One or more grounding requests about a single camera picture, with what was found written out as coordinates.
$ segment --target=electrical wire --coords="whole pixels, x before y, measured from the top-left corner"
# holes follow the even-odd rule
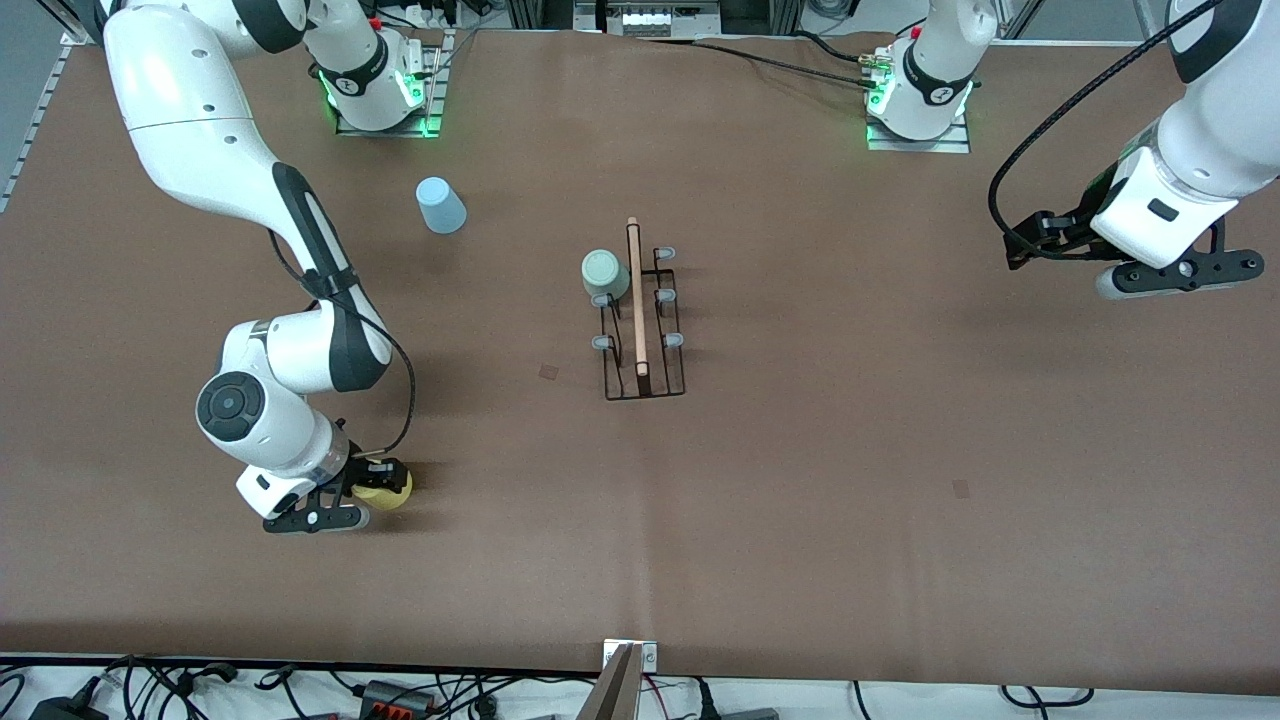
[[[832,58],[838,58],[841,60],[845,60],[846,63],[854,63],[855,65],[859,64],[858,55],[849,55],[846,53],[836,50],[835,47],[828,45],[827,41],[822,38],[822,36],[817,33],[809,32],[806,29],[797,29],[795,32],[795,36],[812,40],[814,45],[817,45],[819,49],[822,49],[823,53],[831,55]]]
[[[698,694],[703,701],[703,711],[698,715],[699,720],[721,720],[719,711],[716,710],[716,698],[712,697],[712,687],[707,684],[704,678],[694,678],[698,683]]]
[[[280,266],[284,268],[284,272],[287,272],[289,274],[289,277],[294,279],[294,282],[297,282],[298,284],[301,284],[303,287],[303,290],[306,290],[307,286],[306,286],[302,275],[297,270],[293,269],[293,265],[289,265],[288,260],[284,259],[284,251],[280,250],[280,240],[276,237],[275,231],[268,228],[266,234],[270,236],[270,238],[271,238],[271,250],[275,252],[275,259],[280,261]],[[397,434],[396,439],[393,439],[389,445],[387,445],[381,450],[372,450],[372,451],[361,452],[361,456],[367,457],[367,456],[371,456],[371,455],[385,455],[385,454],[396,450],[396,447],[399,446],[401,441],[404,439],[404,436],[408,434],[408,429],[413,424],[413,409],[417,405],[417,374],[413,372],[413,361],[408,359],[408,352],[406,352],[404,348],[401,347],[401,343],[394,337],[392,337],[392,333],[389,333],[385,329],[383,329],[383,327],[379,325],[378,323],[375,323],[375,322],[370,320],[369,318],[366,318],[352,304],[347,302],[346,300],[339,300],[338,297],[324,297],[324,299],[321,299],[321,297],[316,297],[315,295],[311,295],[311,297],[314,300],[328,300],[328,301],[333,302],[334,305],[337,305],[338,307],[342,307],[347,313],[351,313],[361,323],[364,323],[365,325],[369,325],[370,328],[374,329],[374,332],[376,332],[378,334],[383,336],[383,338],[387,342],[389,342],[392,345],[392,347],[396,348],[396,352],[399,354],[401,361],[404,363],[404,369],[408,372],[408,407],[404,410],[404,424],[401,427],[399,434]]]
[[[165,670],[165,676],[166,678],[169,676],[169,671],[168,670]],[[142,712],[138,715],[140,717],[146,717],[147,716],[147,707],[151,706],[151,698],[155,696],[155,693],[156,693],[157,689],[160,689],[160,682],[156,680],[155,678],[151,678],[150,680],[147,680],[142,685],[142,689],[138,691],[138,694],[143,696],[142,697]],[[161,703],[160,703],[160,715],[156,716],[157,719],[160,719],[160,720],[164,719],[165,707],[169,706],[169,701],[173,700],[173,697],[174,697],[173,693],[169,693],[164,698],[164,701],[161,701]]]
[[[1027,150],[1030,149],[1030,146],[1034,145],[1036,141],[1038,141],[1046,132],[1048,132],[1051,127],[1053,127],[1055,124],[1057,124],[1059,120],[1066,117],[1066,114],[1070,113],[1073,108],[1075,108],[1085,97],[1092,95],[1093,91],[1102,87],[1102,85],[1106,83],[1108,79],[1120,74],[1121,70],[1124,70],[1134,61],[1137,61],[1138,58],[1146,55],[1152,47],[1160,45],[1165,40],[1167,40],[1169,36],[1187,27],[1188,24],[1194,22],[1196,18],[1199,18],[1201,15],[1212,10],[1221,3],[1222,0],[1204,0],[1204,3],[1197,5],[1196,9],[1187,13],[1181,18],[1178,18],[1178,20],[1170,23],[1164,29],[1147,38],[1147,41],[1134,47],[1124,58],[1116,60],[1110,68],[1102,70],[1102,73],[1100,73],[1098,77],[1091,79],[1075,95],[1069,97],[1066,102],[1062,102],[1062,105],[1060,105],[1057,110],[1053,110],[1053,113],[1051,113],[1048,118],[1044,118],[1044,122],[1042,122],[1039,127],[1032,131],[1032,133],[1027,136],[1027,140],[1023,140],[1023,142],[1012,151],[1012,154],[1009,155],[1009,159],[1005,160],[1005,163],[1000,167],[1000,169],[996,170],[996,174],[991,178],[991,187],[987,190],[987,209],[991,211],[991,218],[996,222],[996,227],[1000,228],[1000,232],[1002,232],[1005,237],[1012,238],[1014,242],[1020,245],[1024,251],[1037,258],[1047,258],[1050,260],[1089,259],[1088,256],[1082,254],[1069,255],[1065,252],[1053,252],[1050,250],[1036,247],[1034,245],[1032,245],[1029,240],[1027,240],[1016,231],[1014,231],[1011,227],[1009,227],[1009,223],[1005,222],[1004,215],[1001,215],[1000,213],[1000,201],[997,197],[1000,193],[1000,184],[1004,182],[1005,176],[1009,174],[1009,170],[1012,169],[1014,164],[1018,163],[1018,160],[1027,152]]]
[[[690,45],[692,45],[694,47],[704,47],[707,50],[716,50],[717,53],[727,53],[730,55],[736,55],[739,58],[746,58],[748,60],[754,60],[756,63],[764,63],[767,65],[773,65],[776,68],[782,68],[785,70],[791,70],[791,72],[795,72],[795,73],[803,73],[803,74],[806,74],[806,76],[814,76],[814,77],[820,77],[820,78],[826,78],[826,79],[833,79],[833,81],[837,81],[837,82],[847,82],[849,85],[855,85],[855,86],[865,88],[865,90],[870,90],[870,88],[876,87],[876,83],[872,82],[872,81],[869,81],[869,79],[854,78],[854,77],[846,77],[846,76],[837,76],[836,73],[828,73],[828,72],[823,72],[823,70],[815,70],[813,68],[804,68],[804,67],[800,67],[800,65],[792,65],[791,63],[783,63],[782,60],[774,60],[773,58],[764,58],[764,56],[760,56],[760,55],[753,55],[751,53],[744,53],[741,50],[733,50],[732,47],[724,47],[723,45],[701,45],[699,42],[691,42]]]
[[[360,9],[365,12],[365,17],[366,18],[371,18],[374,15],[381,15],[384,18],[396,20],[398,23],[404,23],[406,26],[408,26],[408,27],[411,27],[413,29],[428,29],[428,28],[425,28],[422,26],[416,26],[416,24],[411,23],[408,20],[408,18],[401,18],[401,17],[397,17],[397,15],[393,15],[393,14],[388,13],[387,10],[384,10],[381,8],[381,5],[378,4],[378,0],[374,0],[371,5],[366,5],[365,0],[360,0]]]
[[[289,676],[285,675],[282,678],[280,684],[284,685],[284,697],[289,698],[289,705],[293,706],[293,711],[298,714],[298,720],[311,720],[311,716],[302,712],[302,706],[298,705],[298,698],[293,697],[293,688],[289,685]]]
[[[863,684],[854,680],[854,697],[858,700],[858,711],[863,714],[863,720],[872,720],[872,714],[867,712],[867,703],[863,701]]]
[[[662,710],[662,720],[671,720],[671,714],[667,712],[667,703],[662,700],[662,691],[658,689],[658,684],[653,682],[652,675],[645,675],[644,680],[649,683],[653,688],[653,698],[658,701],[658,710]]]
[[[471,38],[474,38],[476,33],[480,32],[480,28],[489,24],[500,15],[502,13],[489,13],[488,17],[476,19],[476,22],[471,23],[471,27],[467,29],[467,36],[458,41],[458,44],[453,47],[453,51],[449,53],[449,56],[445,58],[444,63],[435,70],[435,74],[440,74],[444,70],[449,69],[449,65],[453,64],[453,59],[457,58],[458,53],[461,53],[462,49],[467,46],[467,42],[471,42]]]
[[[17,670],[17,667],[9,667],[5,671],[8,673],[10,670]],[[18,702],[18,696],[20,696],[22,691],[26,689],[27,687],[27,678],[24,675],[9,675],[4,679],[0,679],[0,688],[8,685],[9,683],[17,683],[18,687],[13,689],[13,694],[9,696],[8,701],[5,701],[4,707],[0,707],[0,717],[8,715],[9,710],[13,708],[13,703]]]
[[[349,693],[355,693],[355,692],[356,692],[356,688],[358,687],[358,685],[353,685],[353,684],[351,684],[351,683],[348,683],[348,682],[343,680],[343,679],[342,679],[342,678],[339,678],[339,676],[338,676],[338,674],[337,674],[337,673],[334,673],[333,670],[329,670],[329,676],[330,676],[330,678],[333,678],[333,679],[334,679],[334,682],[337,682],[337,683],[338,683],[339,685],[342,685],[342,687],[347,688],[347,692],[349,692]]]
[[[920,18],[920,19],[915,20],[914,23],[911,23],[911,24],[909,24],[909,26],[904,27],[902,29],[900,29],[900,31],[895,32],[895,33],[893,33],[893,36],[895,36],[895,37],[902,37],[902,35],[904,35],[904,33],[905,33],[906,31],[909,31],[909,29],[911,29],[913,27],[915,27],[915,26],[918,26],[918,24],[923,23],[923,22],[924,22],[924,20],[927,20],[927,19],[928,19],[928,18]]]
[[[196,703],[193,703],[191,701],[191,698],[187,697],[187,694],[184,694],[183,692],[179,691],[178,685],[175,685],[174,682],[169,678],[169,674],[168,674],[169,671],[161,671],[156,666],[146,662],[145,660],[142,660],[140,657],[134,657],[132,655],[127,655],[127,656],[124,656],[124,657],[122,657],[122,659],[111,662],[110,665],[108,665],[106,669],[102,673],[104,674],[105,673],[110,673],[111,670],[119,667],[122,664],[125,666],[125,671],[124,671],[124,684],[123,684],[123,688],[122,688],[120,702],[124,706],[124,714],[125,714],[125,716],[129,720],[138,720],[138,715],[137,715],[137,712],[136,712],[136,710],[133,707],[133,703],[136,701],[136,696],[133,694],[133,692],[131,689],[131,682],[133,680],[133,669],[134,667],[141,667],[141,669],[146,670],[151,675],[151,679],[157,684],[157,687],[163,687],[165,691],[169,692],[169,694],[165,696],[165,700],[160,703],[160,715],[157,716],[159,719],[163,720],[165,710],[169,707],[169,702],[173,698],[177,697],[182,702],[183,708],[187,711],[187,719],[188,720],[191,720],[192,717],[198,717],[200,720],[209,720],[209,716],[205,715],[205,712],[202,710],[200,710],[200,707],[197,707]],[[138,696],[137,697],[141,697],[142,692],[146,691],[148,685],[150,685],[150,682],[148,683],[143,683],[142,689],[138,691]],[[146,700],[143,700],[143,702],[142,702],[142,714],[143,714],[143,716],[146,715],[147,702],[150,702],[150,697],[146,698]]]
[[[1046,701],[1041,697],[1039,692],[1032,685],[1023,685],[1023,689],[1032,696],[1032,702],[1024,702],[1015,698],[1009,692],[1009,685],[1000,685],[1000,694],[1009,701],[1011,705],[1016,705],[1023,710],[1037,710],[1039,711],[1041,720],[1048,720],[1048,711],[1053,707],[1080,707],[1082,705],[1093,700],[1093,688],[1085,688],[1084,694],[1075,700],[1053,700]]]

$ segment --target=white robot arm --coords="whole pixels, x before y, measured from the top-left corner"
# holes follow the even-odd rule
[[[197,400],[200,428],[248,465],[237,488],[269,530],[362,527],[367,512],[340,506],[342,497],[357,486],[399,492],[403,466],[357,457],[338,424],[302,396],[371,387],[392,348],[315,192],[262,142],[230,59],[303,41],[338,111],[381,129],[415,109],[399,69],[420,47],[390,29],[375,33],[357,0],[310,9],[303,0],[143,0],[113,9],[102,44],[147,174],[187,205],[282,237],[316,300],[312,310],[232,328]],[[332,506],[319,507],[321,492],[334,496]]]
[[[1198,4],[1172,0],[1169,20]],[[1187,94],[1125,149],[1089,223],[1152,268],[1280,174],[1280,3],[1222,3],[1170,45]]]
[[[996,37],[993,0],[931,0],[919,37],[876,50],[887,59],[870,78],[867,114],[908,140],[932,140],[951,127],[973,90],[973,73]]]
[[[1225,250],[1222,217],[1280,174],[1280,0],[1170,0],[1169,23],[1180,20],[1170,49],[1188,83],[1183,99],[1078,208],[1042,210],[1015,237],[1006,233],[1010,269],[1036,256],[1125,261],[1098,277],[1107,299],[1231,287],[1262,274],[1257,252]],[[1206,231],[1211,247],[1202,252],[1194,243]]]

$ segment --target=table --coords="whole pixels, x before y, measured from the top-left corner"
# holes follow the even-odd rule
[[[260,228],[151,186],[73,51],[0,217],[0,646],[585,670],[637,637],[675,674],[1275,692],[1277,281],[1106,302],[1098,266],[1007,272],[986,213],[1120,53],[992,49],[969,156],[869,152],[847,87],[617,37],[481,33],[438,141],[334,137],[301,50],[242,63],[420,374],[410,502],[279,538],[192,404],[230,325],[306,299]],[[1160,53],[1103,87],[1010,219],[1179,92]],[[1230,238],[1266,252],[1277,205]],[[680,398],[600,396],[577,263],[628,215],[680,251]],[[376,445],[404,375],[315,402]]]

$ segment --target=light blue plastic cup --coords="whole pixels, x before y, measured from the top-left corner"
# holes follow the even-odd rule
[[[449,234],[467,222],[467,209],[462,199],[444,182],[444,178],[426,178],[417,183],[417,206],[431,232]]]

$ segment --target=wooden stick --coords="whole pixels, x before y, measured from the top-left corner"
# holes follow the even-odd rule
[[[640,264],[640,223],[627,218],[627,252],[631,255],[631,314],[636,329],[636,382],[649,395],[649,347],[644,332],[644,265]]]

